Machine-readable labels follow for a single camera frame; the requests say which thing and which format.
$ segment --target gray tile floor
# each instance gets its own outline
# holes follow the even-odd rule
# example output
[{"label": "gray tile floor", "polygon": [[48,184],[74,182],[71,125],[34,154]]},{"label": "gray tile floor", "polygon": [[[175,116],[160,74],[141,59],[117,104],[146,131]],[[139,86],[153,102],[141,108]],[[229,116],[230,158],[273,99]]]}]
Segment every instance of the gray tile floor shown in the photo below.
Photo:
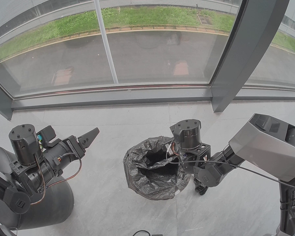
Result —
[{"label": "gray tile floor", "polygon": [[[100,129],[81,172],[69,181],[75,196],[71,216],[62,224],[23,230],[18,235],[131,236],[140,229],[164,236],[274,233],[280,218],[275,182],[237,169],[204,196],[194,191],[191,179],[174,199],[151,201],[127,187],[122,164],[128,148],[148,137],[170,136],[169,126],[188,118],[201,120],[202,141],[211,144],[213,153],[220,151],[253,113],[295,125],[295,102],[286,101],[236,101],[217,114],[210,102],[195,102],[15,111],[10,122],[0,116],[0,146],[10,151],[8,132],[23,123],[34,124],[37,131],[52,125],[59,138]],[[262,172],[247,162],[243,166]],[[64,176],[78,167],[78,162],[71,163]]]}]

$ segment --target yellow line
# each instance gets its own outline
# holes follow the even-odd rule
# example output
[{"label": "yellow line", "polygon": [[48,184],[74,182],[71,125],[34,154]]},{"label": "yellow line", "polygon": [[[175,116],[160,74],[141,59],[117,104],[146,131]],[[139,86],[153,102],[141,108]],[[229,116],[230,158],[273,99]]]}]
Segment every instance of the yellow line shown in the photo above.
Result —
[{"label": "yellow line", "polygon": [[[184,31],[184,32],[197,32],[197,33],[207,33],[207,34],[215,34],[215,35],[222,35],[222,36],[228,36],[228,34],[225,34],[225,33],[218,33],[218,32],[210,32],[210,31],[200,31],[200,30],[187,30],[187,29],[135,29],[135,30],[120,30],[120,31],[107,31],[106,34],[110,34],[110,33],[120,33],[120,32],[134,32],[134,31]],[[52,42],[52,43],[48,43],[48,44],[44,44],[44,45],[40,45],[40,46],[37,46],[35,48],[32,48],[32,49],[29,49],[29,50],[26,50],[26,51],[23,51],[21,53],[18,53],[18,54],[15,54],[11,57],[8,57],[2,61],[0,61],[0,64],[2,62],[5,62],[11,58],[14,58],[14,57],[17,57],[21,54],[24,54],[24,53],[27,53],[27,52],[30,52],[30,51],[33,51],[33,50],[36,50],[36,49],[39,49],[39,48],[42,48],[42,47],[45,47],[45,46],[49,46],[49,45],[53,45],[53,44],[57,44],[57,43],[61,43],[61,42],[65,42],[65,41],[68,41],[68,40],[72,40],[72,39],[78,39],[78,38],[83,38],[83,37],[90,37],[90,36],[98,36],[100,35],[101,33],[92,33],[92,34],[88,34],[88,35],[83,35],[83,36],[77,36],[77,37],[72,37],[72,38],[66,38],[66,39],[62,39],[62,40],[59,40],[59,41],[55,41],[55,42]],[[276,47],[278,49],[281,49],[283,51],[286,51],[286,52],[289,52],[291,54],[294,54],[293,52],[287,50],[287,49],[284,49],[284,48],[281,48],[281,47],[278,47],[276,45],[272,45],[270,44],[270,46],[272,47]]]}]

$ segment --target robotic arm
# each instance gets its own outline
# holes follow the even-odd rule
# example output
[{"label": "robotic arm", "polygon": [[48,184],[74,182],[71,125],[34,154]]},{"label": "robotic arm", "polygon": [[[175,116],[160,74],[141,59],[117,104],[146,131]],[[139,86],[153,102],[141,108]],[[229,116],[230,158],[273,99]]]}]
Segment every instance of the robotic arm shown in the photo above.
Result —
[{"label": "robotic arm", "polygon": [[210,145],[201,142],[200,128],[200,121],[194,119],[171,126],[174,137],[163,141],[169,155],[175,154],[180,162],[186,162],[184,170],[207,187],[217,186],[245,160],[275,176],[280,180],[281,195],[276,236],[295,235],[295,126],[254,114],[228,146],[212,156]]},{"label": "robotic arm", "polygon": [[98,133],[98,128],[95,128],[78,139],[71,135],[66,139],[50,142],[56,137],[51,126],[38,133],[35,133],[31,124],[13,128],[9,139],[17,160],[10,162],[10,174],[0,172],[0,200],[17,214],[26,213],[31,205],[30,197],[33,192],[42,193],[51,186],[47,184],[52,179],[62,175],[69,163],[74,160],[81,162],[85,149]]}]

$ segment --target black plastic bag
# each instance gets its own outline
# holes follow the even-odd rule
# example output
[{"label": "black plastic bag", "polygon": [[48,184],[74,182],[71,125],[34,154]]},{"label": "black plastic bag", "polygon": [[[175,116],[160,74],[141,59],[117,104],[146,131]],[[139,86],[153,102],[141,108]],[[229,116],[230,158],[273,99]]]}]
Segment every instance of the black plastic bag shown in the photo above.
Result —
[{"label": "black plastic bag", "polygon": [[[160,145],[162,136],[130,148],[123,160],[128,187],[150,200],[167,200],[182,191],[190,180],[181,164],[170,164]],[[168,158],[178,162],[176,156]]]}]

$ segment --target gray metal column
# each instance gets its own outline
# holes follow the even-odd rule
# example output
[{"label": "gray metal column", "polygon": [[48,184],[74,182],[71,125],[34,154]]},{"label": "gray metal column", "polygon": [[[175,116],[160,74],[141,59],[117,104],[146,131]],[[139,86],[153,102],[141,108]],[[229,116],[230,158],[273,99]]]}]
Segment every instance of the gray metal column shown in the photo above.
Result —
[{"label": "gray metal column", "polygon": [[212,107],[222,112],[268,49],[289,0],[243,0],[211,81]]},{"label": "gray metal column", "polygon": [[101,30],[102,39],[104,42],[104,47],[105,47],[111,75],[113,76],[114,83],[118,84],[118,78],[117,78],[117,74],[115,71],[113,58],[111,57],[111,53],[110,53],[110,48],[109,48],[106,30],[105,30],[105,26],[104,26],[104,21],[103,21],[103,17],[102,17],[101,6],[99,5],[99,0],[94,0],[94,4],[95,4],[95,10],[96,10],[96,14],[97,14],[99,29]]},{"label": "gray metal column", "polygon": [[6,95],[6,93],[0,87],[0,114],[4,116],[7,120],[12,118],[12,99]]}]

